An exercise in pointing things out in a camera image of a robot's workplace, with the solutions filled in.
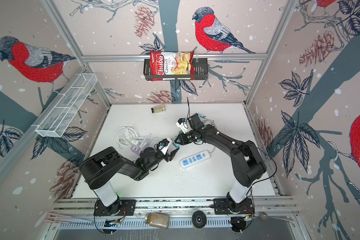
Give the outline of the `white blue small device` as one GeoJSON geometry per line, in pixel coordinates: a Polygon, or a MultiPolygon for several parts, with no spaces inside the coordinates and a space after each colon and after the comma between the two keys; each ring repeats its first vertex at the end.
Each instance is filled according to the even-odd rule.
{"type": "Polygon", "coordinates": [[[193,167],[205,160],[208,160],[210,158],[211,158],[211,155],[208,151],[202,151],[200,153],[197,153],[195,155],[192,155],[185,159],[182,159],[180,161],[180,166],[183,169],[187,169],[187,168],[193,167]]]}

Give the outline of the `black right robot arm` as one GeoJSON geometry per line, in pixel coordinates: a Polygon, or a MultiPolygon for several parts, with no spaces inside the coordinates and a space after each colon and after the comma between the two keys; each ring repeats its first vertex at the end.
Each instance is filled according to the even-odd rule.
{"type": "Polygon", "coordinates": [[[198,114],[180,118],[176,125],[182,131],[175,139],[177,145],[185,146],[201,141],[216,147],[231,159],[236,181],[225,198],[214,199],[215,214],[253,215],[254,204],[250,199],[251,190],[267,172],[267,167],[255,143],[233,139],[221,133],[213,125],[205,125],[198,114]]]}

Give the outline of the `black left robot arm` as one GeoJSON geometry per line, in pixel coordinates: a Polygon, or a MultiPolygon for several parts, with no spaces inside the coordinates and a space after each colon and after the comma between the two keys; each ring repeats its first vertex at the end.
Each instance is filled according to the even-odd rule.
{"type": "Polygon", "coordinates": [[[136,202],[122,201],[113,189],[111,178],[116,174],[122,174],[134,181],[141,181],[150,171],[156,170],[161,161],[168,163],[174,159],[179,148],[168,152],[171,144],[171,139],[163,139],[155,147],[142,150],[134,162],[123,157],[113,147],[108,147],[84,160],[79,170],[89,188],[98,197],[94,216],[132,216],[136,202]]]}

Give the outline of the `white charger plug adapter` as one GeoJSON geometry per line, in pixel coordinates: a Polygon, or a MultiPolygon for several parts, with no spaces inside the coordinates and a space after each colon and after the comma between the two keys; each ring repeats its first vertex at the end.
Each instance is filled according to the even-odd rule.
{"type": "Polygon", "coordinates": [[[140,146],[140,142],[136,139],[131,140],[130,144],[134,148],[138,148],[140,146]]]}

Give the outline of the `purple power strip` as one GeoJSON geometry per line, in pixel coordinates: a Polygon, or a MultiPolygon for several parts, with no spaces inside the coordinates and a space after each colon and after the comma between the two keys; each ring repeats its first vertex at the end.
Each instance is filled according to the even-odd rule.
{"type": "Polygon", "coordinates": [[[133,153],[137,154],[137,155],[139,155],[140,152],[141,152],[141,149],[140,149],[139,147],[134,147],[134,146],[132,146],[132,147],[130,148],[130,150],[131,150],[133,153]]]}

